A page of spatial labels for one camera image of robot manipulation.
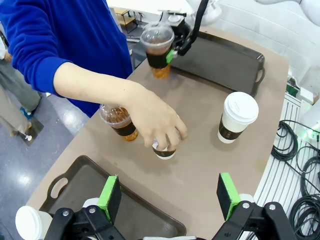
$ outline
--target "tray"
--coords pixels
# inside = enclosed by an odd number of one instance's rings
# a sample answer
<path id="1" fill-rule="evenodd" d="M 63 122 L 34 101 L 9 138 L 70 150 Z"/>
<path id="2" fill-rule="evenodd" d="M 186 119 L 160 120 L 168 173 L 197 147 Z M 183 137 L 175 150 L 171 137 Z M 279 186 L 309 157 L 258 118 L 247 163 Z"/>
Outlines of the tray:
<path id="1" fill-rule="evenodd" d="M 199 32 L 190 50 L 173 59 L 171 66 L 254 97 L 265 77 L 264 63 L 265 57 L 260 52 Z"/>
<path id="2" fill-rule="evenodd" d="M 89 157 L 79 156 L 64 174 L 53 180 L 40 210 L 54 214 L 59 208 L 65 207 L 77 212 L 87 199 L 100 196 L 108 176 L 110 175 Z M 67 179 L 67 184 L 61 188 L 57 198 L 51 197 L 55 185 L 64 178 Z M 186 227 L 181 222 L 120 185 L 122 199 L 114 225 L 126 240 L 186 235 Z"/>

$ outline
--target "brown tabletop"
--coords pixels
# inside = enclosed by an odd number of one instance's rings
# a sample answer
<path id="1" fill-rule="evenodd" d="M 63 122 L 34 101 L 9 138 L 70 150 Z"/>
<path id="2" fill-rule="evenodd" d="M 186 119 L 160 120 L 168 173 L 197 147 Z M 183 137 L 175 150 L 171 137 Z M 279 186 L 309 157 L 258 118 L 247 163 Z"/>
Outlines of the brown tabletop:
<path id="1" fill-rule="evenodd" d="M 196 77 L 172 73 L 153 78 L 145 61 L 129 77 L 173 107 L 188 127 L 188 139 L 170 160 L 156 157 L 139 136 L 125 142 L 96 113 L 80 130 L 34 191 L 27 205 L 39 208 L 54 178 L 80 155 L 87 155 L 151 204 L 181 221 L 188 235 L 211 239 L 224 222 L 216 195 L 218 175 L 229 172 L 239 191 L 253 195 L 275 139 L 284 101 L 286 58 L 231 33 L 203 28 L 265 56 L 265 78 L 255 97 L 259 116 L 232 144 L 217 137 L 223 103 L 230 90 Z"/>

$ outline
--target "blue sweatshirt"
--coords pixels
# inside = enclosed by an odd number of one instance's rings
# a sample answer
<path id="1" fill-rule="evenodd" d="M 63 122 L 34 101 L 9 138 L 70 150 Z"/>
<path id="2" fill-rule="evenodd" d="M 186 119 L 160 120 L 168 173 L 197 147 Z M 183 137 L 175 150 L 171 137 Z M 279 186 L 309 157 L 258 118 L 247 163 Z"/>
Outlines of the blue sweatshirt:
<path id="1" fill-rule="evenodd" d="M 123 79 L 132 73 L 126 37 L 106 0 L 0 0 L 0 21 L 13 67 L 35 90 L 58 95 L 54 75 L 65 62 Z M 99 108 L 69 100 L 89 117 Z"/>

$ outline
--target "white ridged surface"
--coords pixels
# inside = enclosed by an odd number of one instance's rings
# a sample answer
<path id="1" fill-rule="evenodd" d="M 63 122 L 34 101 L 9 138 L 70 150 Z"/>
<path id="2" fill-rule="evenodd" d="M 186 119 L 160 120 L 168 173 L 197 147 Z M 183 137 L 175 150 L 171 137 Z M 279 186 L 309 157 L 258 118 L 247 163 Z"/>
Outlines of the white ridged surface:
<path id="1" fill-rule="evenodd" d="M 298 121 L 300 104 L 301 102 L 299 100 L 286 93 L 280 119 Z M 293 130 L 295 130 L 296 123 L 286 123 L 289 124 Z M 290 136 L 284 137 L 281 140 L 277 136 L 274 140 L 274 144 L 275 146 L 283 149 L 284 147 L 289 146 L 290 140 Z M 298 138 L 298 144 L 299 148 L 303 146 L 309 146 L 309 144 L 303 141 L 301 138 Z M 314 156 L 316 156 L 316 151 L 311 150 L 310 148 L 304 148 L 299 153 L 298 161 L 296 157 L 294 157 L 293 160 L 289 161 L 288 163 L 298 170 L 298 162 L 300 168 L 302 169 L 306 161 Z M 320 172 L 320 165 L 316 164 L 315 169 L 310 174 L 306 174 L 306 177 L 317 188 L 320 188 L 318 172 Z M 279 202 L 286 212 L 286 215 L 289 216 L 293 204 L 302 196 L 300 192 L 300 180 L 300 176 L 289 166 L 270 155 L 263 176 L 253 198 L 259 206 L 264 206 L 268 202 Z M 307 189 L 311 194 L 316 192 L 316 190 L 308 183 Z M 308 227 L 309 225 L 307 223 L 304 226 L 305 231 L 308 230 Z M 245 240 L 248 235 L 249 233 L 244 232 L 240 239 Z"/>

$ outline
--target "sleeve cuff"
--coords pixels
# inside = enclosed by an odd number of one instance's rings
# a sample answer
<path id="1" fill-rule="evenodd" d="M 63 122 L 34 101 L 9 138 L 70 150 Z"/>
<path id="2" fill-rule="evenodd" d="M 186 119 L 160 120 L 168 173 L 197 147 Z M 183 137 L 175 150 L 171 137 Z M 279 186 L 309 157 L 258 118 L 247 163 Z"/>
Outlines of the sleeve cuff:
<path id="1" fill-rule="evenodd" d="M 54 77 L 57 69 L 67 62 L 71 63 L 69 60 L 56 56 L 49 56 L 43 59 L 38 65 L 33 86 L 41 92 L 61 97 L 55 90 Z"/>

